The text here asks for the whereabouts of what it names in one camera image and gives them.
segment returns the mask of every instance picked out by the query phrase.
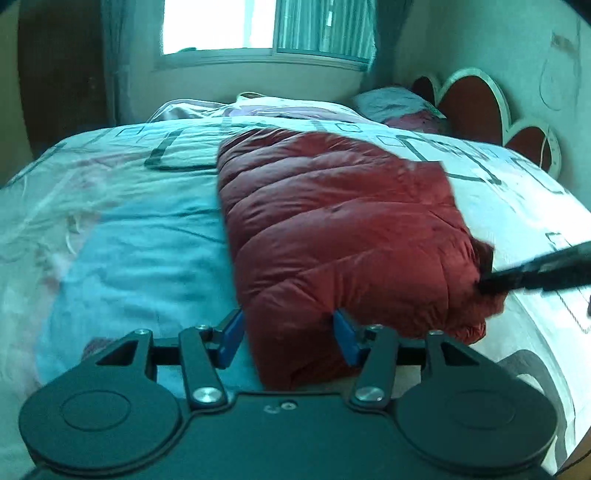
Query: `curtain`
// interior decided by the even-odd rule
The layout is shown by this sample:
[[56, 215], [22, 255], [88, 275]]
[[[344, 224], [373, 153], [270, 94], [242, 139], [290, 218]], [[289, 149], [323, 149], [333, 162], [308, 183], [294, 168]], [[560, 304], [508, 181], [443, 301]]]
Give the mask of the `curtain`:
[[278, 51], [371, 58], [374, 38], [366, 0], [281, 0]]
[[329, 52], [369, 60], [374, 50], [373, 6], [366, 0], [334, 0]]
[[131, 42], [136, 0], [101, 0], [105, 86], [113, 126], [136, 123], [129, 98]]
[[392, 85], [396, 44], [413, 5], [413, 0], [367, 2], [374, 14], [375, 55], [363, 79], [362, 92]]

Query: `bed sheet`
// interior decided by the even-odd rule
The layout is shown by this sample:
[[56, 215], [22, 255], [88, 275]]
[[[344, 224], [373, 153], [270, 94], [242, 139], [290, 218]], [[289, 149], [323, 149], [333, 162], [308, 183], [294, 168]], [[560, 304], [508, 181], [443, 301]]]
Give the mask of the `bed sheet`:
[[[496, 247], [495, 268], [591, 239], [591, 213], [569, 192], [524, 157], [492, 145], [375, 124], [256, 116], [88, 132], [57, 144], [0, 190], [9, 206], [0, 212], [3, 388], [23, 399], [105, 339], [138, 327], [174, 336], [223, 319], [236, 300], [216, 195], [217, 148], [241, 131], [274, 126], [334, 132], [411, 160], [442, 161], [474, 236]], [[554, 403], [550, 471], [591, 426], [590, 293], [512, 293], [474, 346]], [[261, 388], [247, 342], [220, 376], [231, 390]], [[159, 369], [158, 381], [183, 395], [178, 369]], [[401, 369], [395, 387], [400, 393], [416, 381], [417, 369]], [[23, 448], [0, 449], [0, 457]]]

